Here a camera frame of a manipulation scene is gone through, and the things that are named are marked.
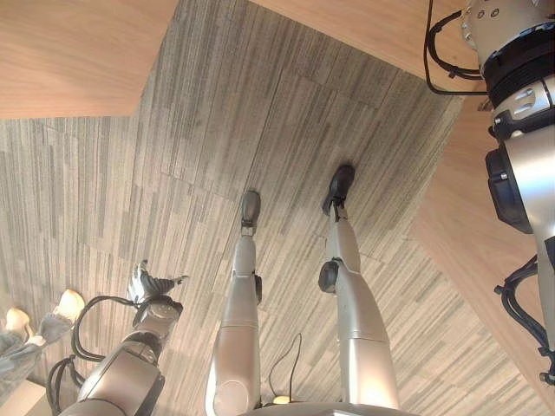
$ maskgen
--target floor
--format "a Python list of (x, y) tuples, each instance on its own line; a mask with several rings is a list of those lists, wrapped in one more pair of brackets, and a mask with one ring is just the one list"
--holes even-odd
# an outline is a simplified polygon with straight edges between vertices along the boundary
[[(133, 118), (0, 122), (2, 305), (34, 322), (66, 287), (123, 296), (135, 263), (190, 275), (166, 346), (156, 414), (204, 414), (238, 202), (263, 201), (256, 242), (263, 401), (272, 363), (302, 332), (297, 400), (338, 400), (336, 311), (321, 293), (336, 166), (357, 168), (347, 208), (382, 309), (403, 409), (422, 415), (546, 415), (544, 404), (418, 243), (407, 237), (460, 101), (245, 1), (184, 0)], [(102, 306), (83, 343), (106, 353), (131, 311)], [(33, 375), (69, 353), (51, 346)], [(284, 393), (291, 360), (273, 380)], [(80, 364), (83, 372), (91, 367)], [(75, 396), (66, 384), (65, 403)]]

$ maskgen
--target person's leg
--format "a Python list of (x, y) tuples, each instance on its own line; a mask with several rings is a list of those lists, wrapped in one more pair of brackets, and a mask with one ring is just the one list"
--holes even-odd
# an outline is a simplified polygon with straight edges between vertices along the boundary
[(31, 336), (25, 344), (23, 341), (12, 344), (0, 356), (0, 406), (33, 372), (42, 350), (70, 331), (83, 306), (84, 302), (79, 294), (66, 290), (54, 312), (43, 317), (36, 335)]

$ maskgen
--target wooden panel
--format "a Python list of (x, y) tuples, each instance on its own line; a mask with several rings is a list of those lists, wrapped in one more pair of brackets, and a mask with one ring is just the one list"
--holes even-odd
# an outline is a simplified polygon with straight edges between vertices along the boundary
[[(531, 236), (501, 223), (487, 188), (486, 153), (497, 147), (487, 133), (491, 115), (478, 112), (481, 98), (465, 100), (443, 159), (413, 228), (413, 235), (472, 305), (522, 374), (555, 412), (552, 387), (539, 381), (549, 361), (536, 341), (505, 312), (497, 284), (536, 252)], [(519, 286), (519, 301), (540, 322), (537, 279)]]
[[(262, 195), (263, 400), (271, 399), (271, 365), (298, 331), (305, 342), (293, 394), (337, 400), (335, 299), (317, 287), (327, 224), (320, 203), (337, 164), (351, 159), (349, 214), (403, 407), (424, 416), (546, 416), (470, 306), (407, 237), (460, 105), (256, 4), (183, 1), (133, 117), (0, 121), (0, 309), (13, 302), (36, 325), (66, 287), (87, 299), (123, 295), (143, 258), (156, 276), (189, 274), (173, 292), (185, 310), (162, 355), (156, 414), (204, 415), (238, 202), (252, 186)], [(121, 305), (92, 311), (83, 344), (108, 351), (131, 315)], [(50, 346), (34, 379), (44, 382), (68, 353), (68, 337)], [(278, 391), (290, 370), (291, 360), (277, 367)], [(65, 405), (75, 388), (64, 386)]]
[(0, 118), (131, 114), (177, 0), (0, 2)]
[[(422, 51), (428, 0), (252, 1), (424, 78)], [(436, 0), (432, 24), (464, 5), (462, 0)], [(447, 62), (463, 68), (478, 67), (476, 54), (462, 39), (458, 20), (437, 36), (437, 50)], [(442, 88), (475, 89), (472, 81), (451, 80), (434, 62), (430, 62), (430, 73), (434, 84)]]

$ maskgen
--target humanoid robot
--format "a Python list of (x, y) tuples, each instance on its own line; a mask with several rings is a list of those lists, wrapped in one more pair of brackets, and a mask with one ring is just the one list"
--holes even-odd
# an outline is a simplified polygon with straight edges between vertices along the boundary
[[(511, 302), (514, 283), (523, 274), (537, 272), (545, 329), (535, 324), (528, 329), (542, 345), (540, 352), (555, 362), (553, 6), (553, 0), (473, 0), (459, 16), (464, 38), (477, 50), (480, 75), (486, 80), (494, 108), (490, 133), (499, 142), (499, 149), (487, 155), (486, 165), (496, 211), (502, 221), (533, 233), (537, 245), (537, 262), (527, 264), (499, 292), (504, 305)], [(260, 197), (247, 192), (242, 201), (230, 293), (207, 382), (209, 416), (407, 415), (398, 410), (388, 336), (361, 276), (355, 234), (345, 209), (354, 177), (353, 166), (344, 165), (330, 182), (323, 204), (325, 215), (330, 217), (327, 261), (318, 281), (322, 291), (335, 294), (337, 299), (343, 401), (260, 407), (257, 304), (262, 282), (255, 274), (253, 240)], [(134, 279), (130, 293), (141, 295), (129, 298), (140, 300), (144, 306), (137, 312), (134, 330), (86, 379), (78, 402), (63, 416), (139, 416), (152, 412), (163, 386), (158, 358), (182, 308), (162, 295), (167, 290), (151, 284), (146, 270), (137, 274), (143, 277)], [(541, 376), (554, 385), (555, 365)]]

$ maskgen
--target black cable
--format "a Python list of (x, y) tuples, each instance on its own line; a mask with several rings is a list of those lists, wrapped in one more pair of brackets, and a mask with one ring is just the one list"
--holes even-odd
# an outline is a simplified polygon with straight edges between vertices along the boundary
[(467, 80), (473, 81), (480, 81), (482, 80), (482, 76), (480, 75), (479, 69), (468, 69), (468, 68), (460, 68), (456, 65), (443, 61), (438, 55), (437, 50), (435, 48), (435, 36), (443, 30), (443, 27), (452, 22), (453, 20), (457, 19), (462, 15), (462, 10), (455, 11), (452, 15), (444, 17), (438, 23), (436, 23), (432, 29), (428, 31), (429, 38), (428, 38), (428, 50), (432, 59), (443, 69), (445, 69), (452, 78), (455, 76), (459, 76), (460, 78), (465, 78)]
[(78, 386), (82, 386), (82, 382), (85, 380), (77, 371), (75, 370), (74, 355), (70, 355), (67, 358), (59, 360), (49, 371), (49, 376), (46, 382), (46, 398), (49, 402), (50, 409), (53, 416), (57, 416), (62, 412), (60, 406), (60, 390), (62, 386), (62, 377), (65, 369), (69, 367), (69, 372), (71, 375), (71, 380)]
[(83, 310), (75, 320), (73, 333), (71, 335), (71, 348), (73, 349), (75, 355), (77, 355), (79, 358), (82, 358), (83, 360), (86, 360), (86, 361), (100, 362), (104, 360), (104, 355), (91, 353), (90, 351), (85, 349), (85, 347), (81, 344), (80, 332), (79, 332), (81, 329), (81, 322), (83, 317), (90, 311), (90, 309), (93, 306), (103, 301), (113, 301), (126, 306), (135, 306), (135, 307), (138, 306), (137, 303), (133, 301), (129, 301), (124, 297), (118, 297), (118, 296), (97, 296), (91, 299), (89, 303), (87, 303), (85, 308), (83, 308)]
[(295, 374), (295, 368), (297, 368), (298, 358), (301, 356), (301, 346), (303, 344), (303, 335), (299, 332), (295, 338), (298, 337), (298, 349), (297, 349), (297, 357), (295, 357), (295, 362), (293, 363), (293, 368), (291, 369), (291, 376), (289, 377), (289, 402), (293, 401), (292, 392), (293, 392), (293, 375)]
[(430, 55), (433, 58), (437, 58), (438, 64), (443, 68), (443, 65), (449, 65), (451, 70), (448, 70), (450, 75), (458, 75), (461, 78), (465, 78), (467, 76), (467, 73), (472, 73), (471, 71), (476, 71), (476, 69), (466, 69), (466, 68), (459, 68), (459, 67), (455, 67), (454, 65), (448, 64), (447, 62), (443, 61), (439, 56), (437, 56), (437, 52), (435, 50), (435, 35), (441, 31), (441, 27), (438, 26), (440, 23), (443, 23), (443, 25), (447, 24), (448, 22), (451, 22), (451, 20), (454, 20), (456, 17), (453, 17), (454, 15), (459, 14), (461, 11), (457, 11), (455, 13), (453, 13), (451, 16), (445, 17), (444, 19), (442, 19), (440, 21), (440, 23), (437, 23), (434, 27), (435, 27), (435, 32), (433, 34), (430, 33), (430, 25), (432, 24), (432, 10), (434, 9), (434, 0), (429, 0), (429, 4), (428, 4), (428, 19), (426, 22), (426, 35), (424, 37), (424, 54), (423, 54), (423, 58), (424, 58), (424, 72), (426, 74), (426, 83), (428, 85), (428, 88), (439, 95), (487, 95), (486, 91), (444, 91), (442, 89), (438, 89), (436, 87), (434, 87), (434, 84), (432, 84), (432, 81), (430, 79), (430, 70), (429, 70), (429, 66), (428, 66), (428, 49), (430, 49)]
[(293, 392), (293, 375), (295, 374), (295, 368), (297, 367), (297, 363), (298, 363), (298, 359), (299, 356), (301, 355), (301, 346), (303, 344), (303, 335), (299, 332), (298, 334), (295, 335), (295, 337), (293, 338), (293, 341), (291, 342), (291, 346), (289, 347), (289, 349), (281, 356), (279, 357), (276, 362), (274, 362), (274, 364), (271, 366), (270, 369), (270, 375), (268, 375), (268, 384), (270, 384), (270, 390), (273, 393), (274, 397), (277, 397), (278, 394), (276, 393), (276, 390), (274, 389), (274, 386), (271, 384), (271, 375), (274, 372), (274, 369), (276, 368), (276, 366), (287, 356), (289, 355), (289, 353), (291, 352), (291, 350), (293, 349), (293, 347), (295, 346), (295, 341), (298, 338), (298, 349), (297, 349), (297, 357), (295, 358), (295, 362), (293, 363), (293, 368), (291, 369), (291, 375), (289, 377), (289, 402), (292, 401), (292, 392)]
[(551, 360), (551, 365), (547, 373), (542, 373), (541, 379), (551, 385), (555, 386), (555, 351), (549, 349), (549, 340), (545, 328), (531, 317), (520, 306), (517, 301), (516, 291), (519, 285), (528, 277), (538, 274), (538, 256), (532, 257), (524, 266), (515, 270), (507, 279), (503, 286), (497, 286), (495, 293), (501, 295), (501, 302), (507, 313), (526, 331), (540, 345), (539, 352)]
[(60, 409), (59, 400), (56, 401), (56, 397), (59, 398), (59, 394), (56, 393), (55, 388), (54, 389), (52, 388), (52, 379), (54, 379), (56, 371), (59, 373), (60, 367), (65, 366), (66, 362), (67, 362), (67, 358), (64, 358), (63, 360), (58, 361), (50, 369), (49, 376), (46, 382), (46, 398), (49, 401), (50, 409), (52, 410), (52, 416), (57, 416), (62, 412), (62, 410)]

